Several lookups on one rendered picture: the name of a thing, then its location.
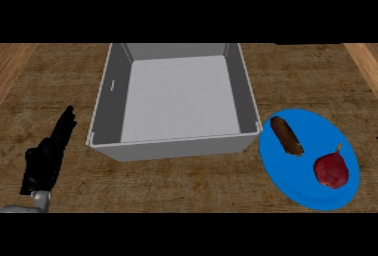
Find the grey open box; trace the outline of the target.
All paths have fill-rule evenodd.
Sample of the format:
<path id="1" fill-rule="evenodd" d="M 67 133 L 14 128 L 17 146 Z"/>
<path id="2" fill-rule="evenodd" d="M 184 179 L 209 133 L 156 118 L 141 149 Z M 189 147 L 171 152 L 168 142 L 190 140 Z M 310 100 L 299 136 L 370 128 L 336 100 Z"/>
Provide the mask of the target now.
<path id="1" fill-rule="evenodd" d="M 239 44 L 109 45 L 88 147 L 119 162 L 224 154 L 261 131 Z"/>

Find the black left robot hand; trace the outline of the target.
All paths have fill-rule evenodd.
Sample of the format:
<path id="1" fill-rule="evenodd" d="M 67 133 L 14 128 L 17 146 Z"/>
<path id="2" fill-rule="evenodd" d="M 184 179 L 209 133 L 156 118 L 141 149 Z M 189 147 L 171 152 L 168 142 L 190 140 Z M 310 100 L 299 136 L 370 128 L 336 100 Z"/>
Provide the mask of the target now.
<path id="1" fill-rule="evenodd" d="M 20 185 L 20 195 L 31 195 L 38 191 L 50 191 L 56 184 L 63 152 L 75 128 L 73 107 L 67 106 L 54 125 L 48 137 L 38 146 L 25 152 L 25 172 Z"/>

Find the blue plate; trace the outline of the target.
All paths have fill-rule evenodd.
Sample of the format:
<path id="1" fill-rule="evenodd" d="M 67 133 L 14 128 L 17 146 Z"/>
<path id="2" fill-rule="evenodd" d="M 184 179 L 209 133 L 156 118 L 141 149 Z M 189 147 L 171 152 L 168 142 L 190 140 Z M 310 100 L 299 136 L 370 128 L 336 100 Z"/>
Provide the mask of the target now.
<path id="1" fill-rule="evenodd" d="M 285 152 L 270 128 L 270 119 L 280 117 L 298 138 L 304 149 L 301 156 Z M 317 182 L 313 164 L 318 157 L 339 152 L 348 169 L 348 181 L 336 189 Z M 351 143 L 333 123 L 316 112 L 289 108 L 277 111 L 265 120 L 259 134 L 259 159 L 271 182 L 282 193 L 302 206 L 314 210 L 342 208 L 357 194 L 360 167 Z"/>

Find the brown oblong vegetable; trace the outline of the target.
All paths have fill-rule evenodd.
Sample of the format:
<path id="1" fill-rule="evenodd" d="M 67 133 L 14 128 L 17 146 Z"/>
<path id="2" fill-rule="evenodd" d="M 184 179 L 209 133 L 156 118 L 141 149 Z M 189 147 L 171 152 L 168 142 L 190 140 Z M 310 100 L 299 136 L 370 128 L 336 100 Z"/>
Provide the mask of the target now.
<path id="1" fill-rule="evenodd" d="M 270 118 L 270 128 L 277 137 L 285 153 L 301 156 L 304 149 L 301 147 L 296 135 L 286 121 L 279 116 Z"/>

